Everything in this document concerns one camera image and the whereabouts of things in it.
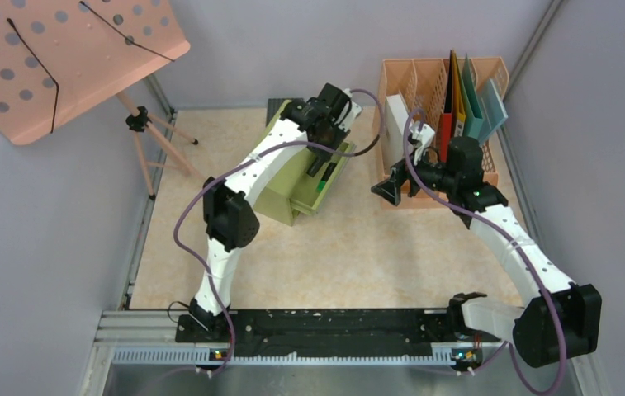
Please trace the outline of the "yellow plastic clip folder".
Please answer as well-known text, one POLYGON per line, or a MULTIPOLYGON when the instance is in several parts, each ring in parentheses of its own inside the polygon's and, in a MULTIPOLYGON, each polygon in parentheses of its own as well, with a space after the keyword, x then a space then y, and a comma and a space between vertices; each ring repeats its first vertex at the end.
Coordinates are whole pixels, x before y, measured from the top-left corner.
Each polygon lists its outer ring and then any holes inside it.
POLYGON ((462 99, 462 80, 454 49, 450 52, 450 79, 452 92, 452 137, 462 136, 466 120, 465 106, 462 99))

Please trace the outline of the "white paper booklet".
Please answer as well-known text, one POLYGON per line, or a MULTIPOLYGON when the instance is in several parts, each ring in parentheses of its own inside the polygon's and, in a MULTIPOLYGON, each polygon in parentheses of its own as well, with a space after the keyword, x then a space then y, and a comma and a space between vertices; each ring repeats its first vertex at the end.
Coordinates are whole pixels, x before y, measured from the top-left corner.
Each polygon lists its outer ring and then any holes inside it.
POLYGON ((382 156, 387 174, 390 173, 391 167, 403 158, 403 132, 408 115, 408 106, 401 94, 386 97, 386 132, 382 156))

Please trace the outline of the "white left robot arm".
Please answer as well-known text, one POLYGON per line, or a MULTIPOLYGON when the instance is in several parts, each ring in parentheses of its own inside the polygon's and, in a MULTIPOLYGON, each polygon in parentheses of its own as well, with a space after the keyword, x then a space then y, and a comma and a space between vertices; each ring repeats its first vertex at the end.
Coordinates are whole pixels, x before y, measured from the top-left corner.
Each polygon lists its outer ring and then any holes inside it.
POLYGON ((315 97, 284 103, 239 166, 229 176, 206 182, 202 195, 206 267, 189 314, 207 341, 225 334, 224 312, 230 304, 234 272, 241 252, 259 231, 253 208, 267 184, 302 150, 315 155, 310 170, 315 175, 337 151, 361 111, 350 90, 326 83, 315 97))

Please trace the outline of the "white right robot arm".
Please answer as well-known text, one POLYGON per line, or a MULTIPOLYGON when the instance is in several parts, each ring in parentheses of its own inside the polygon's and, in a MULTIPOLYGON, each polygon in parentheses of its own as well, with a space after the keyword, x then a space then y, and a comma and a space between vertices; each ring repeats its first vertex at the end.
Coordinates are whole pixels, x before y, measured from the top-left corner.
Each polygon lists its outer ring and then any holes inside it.
POLYGON ((593 285, 579 285, 562 272, 517 221, 500 190, 487 182, 483 151, 476 139, 454 137, 444 163, 414 156, 392 166, 387 179, 371 188, 393 205, 401 187, 409 196, 423 186, 442 192, 452 212, 492 251, 522 299, 521 306, 481 293, 456 295, 446 317, 448 333, 467 340, 477 331, 509 342, 529 366, 542 367, 598 348, 602 297, 593 285))

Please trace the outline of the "light blue hardcover book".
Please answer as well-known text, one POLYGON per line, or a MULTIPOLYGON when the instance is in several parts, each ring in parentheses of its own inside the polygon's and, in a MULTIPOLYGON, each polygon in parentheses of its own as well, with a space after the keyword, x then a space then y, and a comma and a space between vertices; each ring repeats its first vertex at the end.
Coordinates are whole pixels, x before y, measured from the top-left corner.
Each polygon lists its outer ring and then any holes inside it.
POLYGON ((509 116, 500 95, 499 84, 493 78, 489 78, 482 84, 477 93, 477 99, 483 118, 478 141, 484 145, 509 116))

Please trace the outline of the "black green highlighter marker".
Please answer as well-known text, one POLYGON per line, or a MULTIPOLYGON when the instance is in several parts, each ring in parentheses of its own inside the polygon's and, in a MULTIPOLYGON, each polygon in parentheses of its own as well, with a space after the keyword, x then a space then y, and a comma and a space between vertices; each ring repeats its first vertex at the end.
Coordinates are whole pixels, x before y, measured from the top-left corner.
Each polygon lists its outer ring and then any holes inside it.
POLYGON ((324 187, 325 187, 325 185, 326 185, 328 180, 329 180, 329 176, 322 176, 322 178, 320 179, 320 181, 318 182, 318 185, 316 187, 316 191, 318 193, 320 193, 324 189, 324 187))

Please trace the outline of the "teal plastic folder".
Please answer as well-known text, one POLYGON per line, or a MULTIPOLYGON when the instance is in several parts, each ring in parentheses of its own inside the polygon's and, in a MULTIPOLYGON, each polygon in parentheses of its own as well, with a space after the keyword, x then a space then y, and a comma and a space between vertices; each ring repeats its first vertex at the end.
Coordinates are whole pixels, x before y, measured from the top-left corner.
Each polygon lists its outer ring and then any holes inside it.
POLYGON ((466 55, 463 60, 459 79, 466 116, 462 135, 473 139, 479 139, 484 119, 477 98, 476 87, 473 82, 471 66, 471 60, 468 55, 466 55))

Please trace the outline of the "green metal drawer cabinet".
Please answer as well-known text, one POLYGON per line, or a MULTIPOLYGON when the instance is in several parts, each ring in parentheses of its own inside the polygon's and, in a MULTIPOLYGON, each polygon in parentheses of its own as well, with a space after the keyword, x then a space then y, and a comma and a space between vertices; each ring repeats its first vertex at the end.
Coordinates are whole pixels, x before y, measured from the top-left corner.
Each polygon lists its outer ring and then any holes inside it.
POLYGON ((299 215, 317 214, 348 159, 335 154, 314 177, 309 177, 306 170, 312 161, 313 154, 307 148, 292 157, 259 195, 253 207, 257 216, 292 226, 299 215), (329 180, 318 193, 316 187, 322 176, 329 176, 329 180))

